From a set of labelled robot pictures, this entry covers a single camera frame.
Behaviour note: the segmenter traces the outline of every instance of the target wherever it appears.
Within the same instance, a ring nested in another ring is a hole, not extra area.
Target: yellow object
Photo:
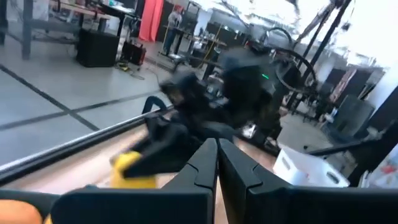
[[[138,177],[125,179],[122,172],[131,164],[141,158],[138,152],[127,152],[119,155],[113,164],[113,174],[111,178],[111,187],[117,189],[154,189],[156,188],[156,178]]]
[[[47,218],[44,220],[44,224],[52,224],[51,215],[47,215]]]

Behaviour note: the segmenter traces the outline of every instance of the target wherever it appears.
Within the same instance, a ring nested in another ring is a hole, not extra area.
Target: table leg
[[[118,37],[120,37],[123,28],[124,16],[119,18]]]
[[[180,49],[182,37],[183,37],[183,34],[180,34],[180,35],[178,36],[178,42],[177,42],[177,45],[176,45],[175,48],[174,48],[174,54],[175,54],[175,55],[178,54],[178,50]]]
[[[79,27],[83,28],[83,23],[85,21],[85,15],[83,13],[79,14]]]
[[[215,52],[215,51],[214,51],[214,52],[210,52],[210,57],[211,57],[211,59],[210,59],[209,61],[215,63],[215,62],[217,62],[217,60],[218,60],[218,53]],[[215,66],[214,66],[214,65],[207,64],[205,73],[203,74],[203,79],[204,79],[204,80],[207,80],[208,77],[214,72],[214,69],[215,69]]]
[[[4,45],[7,28],[7,0],[0,0],[0,45]]]
[[[211,56],[213,55],[214,49],[216,48],[216,44],[213,44],[210,49],[209,49],[209,54],[207,55],[207,58],[205,60],[210,60]]]
[[[100,18],[97,30],[99,32],[105,32],[105,27],[106,27],[106,19]]]
[[[188,51],[187,51],[187,53],[189,54],[189,55],[191,55],[191,53],[192,53],[192,48],[193,48],[193,45],[195,44],[195,41],[193,41],[193,40],[191,40],[190,42],[189,42],[189,46],[188,46]]]
[[[69,12],[69,16],[68,16],[68,18],[67,18],[67,23],[71,23],[71,21],[72,21],[72,19],[73,19],[73,16],[75,15],[75,11],[70,11]]]
[[[22,26],[22,59],[28,60],[30,57],[30,47],[32,43],[32,26],[30,22],[33,18],[33,1],[24,0],[24,14]]]

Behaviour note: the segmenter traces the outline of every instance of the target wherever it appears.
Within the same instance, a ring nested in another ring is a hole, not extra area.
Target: metal rod
[[[333,10],[326,12],[325,15],[322,17],[321,23],[319,23],[319,26],[318,26],[317,30],[315,31],[313,37],[312,37],[311,40],[310,40],[310,43],[308,44],[307,48],[305,49],[305,52],[304,52],[304,54],[303,54],[303,58],[305,58],[305,57],[308,55],[308,53],[310,52],[313,43],[316,41],[316,39],[317,39],[317,37],[318,37],[320,31],[322,30],[323,25],[325,24],[325,22],[326,22],[326,21],[328,20],[328,18],[330,17],[330,14],[331,14],[332,11],[333,11]],[[297,67],[300,68],[301,64],[303,64],[303,61],[300,61],[300,62],[298,63],[298,65],[297,65]]]
[[[315,63],[318,61],[319,56],[321,56],[323,50],[325,49],[326,45],[329,43],[330,37],[331,35],[334,33],[335,29],[338,27],[338,24],[341,21],[341,18],[343,17],[344,12],[346,11],[348,5],[351,3],[351,0],[346,0],[341,9],[339,10],[336,19],[333,21],[333,23],[330,26],[330,29],[328,30],[328,32],[325,35],[325,38],[323,38],[322,43],[319,45],[319,48],[317,50],[317,52],[315,52],[315,55],[313,56],[312,60],[311,60],[311,65],[314,66]],[[304,80],[307,79],[308,75],[310,74],[310,69],[306,69],[306,71],[304,72],[303,78]]]
[[[347,7],[348,7],[348,5],[350,3],[351,3],[351,0],[346,0],[343,3],[343,5],[342,5],[341,9],[339,10],[335,20],[333,21],[332,25],[330,26],[328,32],[326,33],[325,37],[322,40],[322,43],[319,45],[318,50],[315,52],[315,55],[313,56],[313,58],[312,58],[312,60],[310,62],[312,66],[315,65],[315,63],[319,59],[319,56],[321,56],[321,53],[325,49],[327,43],[329,43],[331,35],[334,33],[335,29],[337,28],[338,24],[340,23],[340,20],[343,17],[343,14],[344,14],[345,10],[347,9]],[[310,69],[307,68],[306,71],[303,74],[302,80],[306,80],[309,74],[310,74]],[[293,93],[292,96],[290,97],[289,101],[286,104],[286,108],[288,108],[290,110],[295,110],[297,108],[297,106],[299,104],[298,103],[294,103],[294,102],[297,101],[296,97],[297,97],[297,93]]]
[[[335,3],[331,2],[329,5],[322,10],[321,13],[317,14],[315,18],[309,23],[309,25],[304,29],[304,31],[299,35],[296,40],[296,44],[298,44],[302,39],[304,39],[310,32],[322,22],[325,14],[330,14],[335,9]]]

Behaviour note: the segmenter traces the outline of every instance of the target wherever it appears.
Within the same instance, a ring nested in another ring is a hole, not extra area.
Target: white box
[[[274,165],[274,174],[292,185],[348,187],[348,180],[322,158],[282,148]]]

